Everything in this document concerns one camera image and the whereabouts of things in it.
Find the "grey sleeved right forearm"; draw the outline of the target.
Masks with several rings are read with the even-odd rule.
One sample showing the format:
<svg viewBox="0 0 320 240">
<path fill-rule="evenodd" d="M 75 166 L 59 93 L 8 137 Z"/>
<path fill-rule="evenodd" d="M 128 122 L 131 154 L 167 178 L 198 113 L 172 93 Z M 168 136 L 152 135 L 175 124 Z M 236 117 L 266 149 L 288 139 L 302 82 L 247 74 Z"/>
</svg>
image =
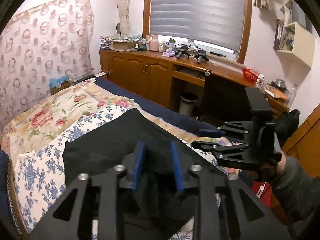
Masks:
<svg viewBox="0 0 320 240">
<path fill-rule="evenodd" d="M 292 237 L 316 233 L 319 230 L 319 177 L 312 179 L 295 157 L 283 154 L 270 183 L 285 216 L 292 222 Z"/>
</svg>

